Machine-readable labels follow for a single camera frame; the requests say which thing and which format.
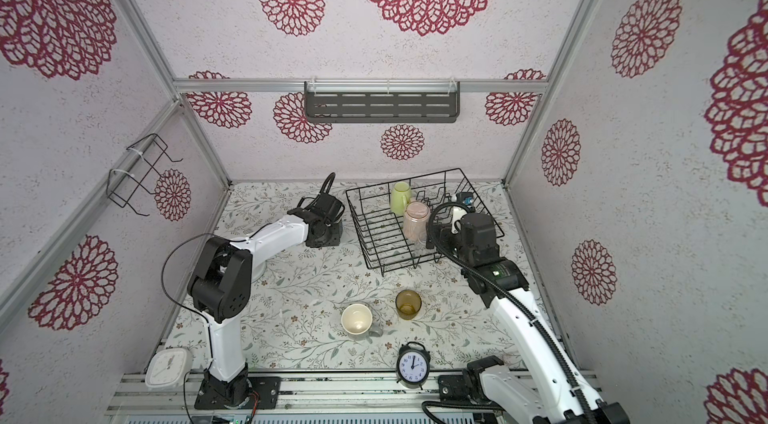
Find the pink iridescent mug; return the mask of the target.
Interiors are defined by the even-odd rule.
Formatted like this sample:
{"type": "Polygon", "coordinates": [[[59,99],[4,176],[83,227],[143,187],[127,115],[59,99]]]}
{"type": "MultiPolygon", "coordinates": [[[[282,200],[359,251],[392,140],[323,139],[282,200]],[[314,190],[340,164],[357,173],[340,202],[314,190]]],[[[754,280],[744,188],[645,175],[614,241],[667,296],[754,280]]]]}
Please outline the pink iridescent mug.
{"type": "Polygon", "coordinates": [[[426,243],[430,214],[429,206],[423,202],[414,201],[408,205],[403,215],[403,233],[407,240],[426,243]]]}

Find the black wire dish rack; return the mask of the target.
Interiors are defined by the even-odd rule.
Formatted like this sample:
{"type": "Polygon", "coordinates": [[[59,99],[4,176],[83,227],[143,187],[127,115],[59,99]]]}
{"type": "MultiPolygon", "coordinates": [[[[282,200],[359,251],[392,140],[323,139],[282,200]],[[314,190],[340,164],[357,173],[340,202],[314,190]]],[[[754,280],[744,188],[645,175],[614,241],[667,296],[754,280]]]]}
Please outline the black wire dish rack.
{"type": "Polygon", "coordinates": [[[430,229],[453,247],[468,210],[485,214],[496,237],[504,236],[459,168],[364,184],[347,189],[345,197],[366,267],[382,275],[438,261],[442,254],[431,242],[430,229]]]}

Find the light green mug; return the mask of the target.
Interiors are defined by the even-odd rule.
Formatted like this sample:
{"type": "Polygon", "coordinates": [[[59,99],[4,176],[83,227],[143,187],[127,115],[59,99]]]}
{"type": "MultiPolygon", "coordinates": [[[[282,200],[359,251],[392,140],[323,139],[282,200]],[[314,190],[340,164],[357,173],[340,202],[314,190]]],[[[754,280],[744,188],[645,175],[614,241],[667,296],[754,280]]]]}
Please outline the light green mug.
{"type": "Polygon", "coordinates": [[[402,217],[412,200],[412,189],[408,182],[399,181],[392,186],[390,194],[390,210],[398,217],[402,217]]]}

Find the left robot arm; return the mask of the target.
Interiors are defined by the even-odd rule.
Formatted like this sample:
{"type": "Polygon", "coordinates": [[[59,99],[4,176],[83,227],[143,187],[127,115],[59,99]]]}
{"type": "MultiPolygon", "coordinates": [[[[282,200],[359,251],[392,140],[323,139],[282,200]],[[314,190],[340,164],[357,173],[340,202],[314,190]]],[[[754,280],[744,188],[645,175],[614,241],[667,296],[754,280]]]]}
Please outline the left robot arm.
{"type": "Polygon", "coordinates": [[[240,408],[250,401],[240,314],[250,301],[251,282],[264,273],[267,260],[293,246],[337,246],[343,212],[339,199],[321,192],[248,238],[206,240],[187,286],[194,310],[207,324],[211,352],[197,409],[240,408]]]}

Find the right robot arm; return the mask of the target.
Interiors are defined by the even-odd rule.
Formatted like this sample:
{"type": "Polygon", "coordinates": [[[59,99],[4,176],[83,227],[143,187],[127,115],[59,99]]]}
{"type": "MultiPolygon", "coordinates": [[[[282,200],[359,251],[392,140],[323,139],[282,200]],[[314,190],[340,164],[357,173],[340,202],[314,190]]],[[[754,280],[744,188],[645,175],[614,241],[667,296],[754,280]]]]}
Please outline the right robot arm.
{"type": "Polygon", "coordinates": [[[496,223],[461,203],[439,205],[428,242],[456,264],[472,291],[507,327],[534,386],[490,358],[468,366],[471,387],[517,423],[628,423],[621,404],[605,401],[572,362],[542,317],[530,285],[497,244],[496,223]]]}

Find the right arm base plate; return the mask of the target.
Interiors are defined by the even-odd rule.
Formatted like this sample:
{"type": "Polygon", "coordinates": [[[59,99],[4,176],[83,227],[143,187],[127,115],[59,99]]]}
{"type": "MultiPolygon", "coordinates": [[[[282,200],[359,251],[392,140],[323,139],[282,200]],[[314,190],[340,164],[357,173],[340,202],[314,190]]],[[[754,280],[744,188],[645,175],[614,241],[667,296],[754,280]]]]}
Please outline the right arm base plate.
{"type": "Polygon", "coordinates": [[[477,374],[469,370],[439,376],[438,389],[441,402],[479,405],[487,401],[477,374]]]}

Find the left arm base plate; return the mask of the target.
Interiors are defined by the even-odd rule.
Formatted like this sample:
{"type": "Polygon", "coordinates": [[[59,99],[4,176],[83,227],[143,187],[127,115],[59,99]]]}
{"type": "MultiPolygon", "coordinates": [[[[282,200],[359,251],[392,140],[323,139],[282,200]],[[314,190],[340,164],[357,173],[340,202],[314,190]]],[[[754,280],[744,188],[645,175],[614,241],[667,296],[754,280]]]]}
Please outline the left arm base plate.
{"type": "Polygon", "coordinates": [[[194,403],[195,410],[275,409],[282,380],[279,377],[240,377],[224,383],[205,378],[194,403]]]}

